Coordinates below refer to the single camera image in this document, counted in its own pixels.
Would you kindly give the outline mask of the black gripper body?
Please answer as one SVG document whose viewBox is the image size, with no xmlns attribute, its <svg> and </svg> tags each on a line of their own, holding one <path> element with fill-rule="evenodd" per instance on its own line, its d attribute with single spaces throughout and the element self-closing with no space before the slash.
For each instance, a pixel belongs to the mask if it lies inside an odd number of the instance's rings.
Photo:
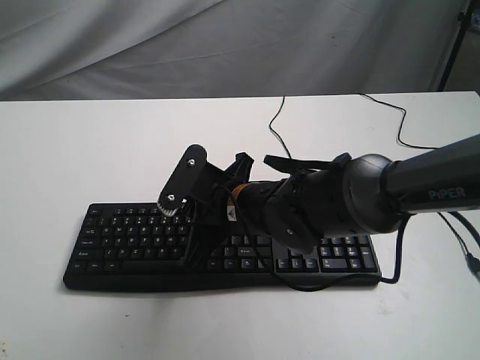
<svg viewBox="0 0 480 360">
<path fill-rule="evenodd" d="M 245 152 L 236 154 L 226 169 L 209 163 L 205 151 L 187 155 L 187 170 L 193 178 L 187 195 L 195 202 L 196 224 L 221 229 L 228 225 L 229 193 L 250 180 L 253 164 L 254 159 Z"/>
</svg>

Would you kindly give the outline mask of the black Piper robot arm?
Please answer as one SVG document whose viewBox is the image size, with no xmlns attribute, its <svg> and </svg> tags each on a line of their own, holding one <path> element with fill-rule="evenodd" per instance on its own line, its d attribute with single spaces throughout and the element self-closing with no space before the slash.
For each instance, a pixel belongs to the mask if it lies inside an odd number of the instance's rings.
<svg viewBox="0 0 480 360">
<path fill-rule="evenodd" d="M 233 212 L 248 233 L 303 254 L 322 237 L 393 233 L 412 215 L 479 207 L 477 136 L 406 160 L 345 153 L 331 161 L 264 161 L 285 178 L 245 181 L 192 145 L 178 163 L 181 195 L 206 206 L 207 224 L 222 227 Z"/>
</svg>

